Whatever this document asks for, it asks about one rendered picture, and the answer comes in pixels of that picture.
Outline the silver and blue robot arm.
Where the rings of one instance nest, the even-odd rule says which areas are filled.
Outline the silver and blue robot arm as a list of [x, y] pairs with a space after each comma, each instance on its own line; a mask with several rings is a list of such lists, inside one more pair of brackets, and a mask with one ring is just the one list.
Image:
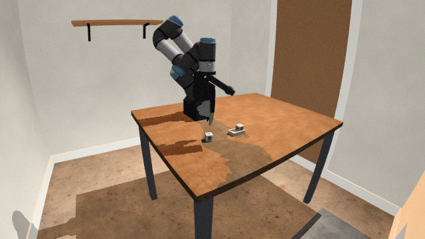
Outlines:
[[[172, 15], [155, 30], [153, 45], [171, 61], [171, 77], [184, 89], [188, 99], [195, 101], [193, 98], [193, 72], [198, 69], [201, 72], [215, 72], [216, 39], [201, 37], [200, 45], [199, 42], [192, 44], [183, 32], [182, 26], [182, 20], [178, 16]], [[175, 42], [184, 55], [167, 42], [168, 38]], [[212, 75], [209, 81], [224, 90], [226, 94], [234, 95], [235, 91], [232, 86], [227, 86]]]

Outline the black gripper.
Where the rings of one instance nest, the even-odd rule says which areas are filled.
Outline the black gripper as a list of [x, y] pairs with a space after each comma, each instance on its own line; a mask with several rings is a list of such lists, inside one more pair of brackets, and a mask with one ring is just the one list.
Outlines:
[[[193, 72], [193, 97], [196, 102], [202, 102], [200, 106], [197, 107], [199, 115], [206, 116], [207, 121], [209, 120], [209, 125], [213, 122], [214, 108], [215, 108], [215, 85], [210, 83], [211, 75], [215, 75], [215, 72]], [[203, 76], [203, 75], [208, 75]], [[198, 79], [199, 77], [199, 79]]]

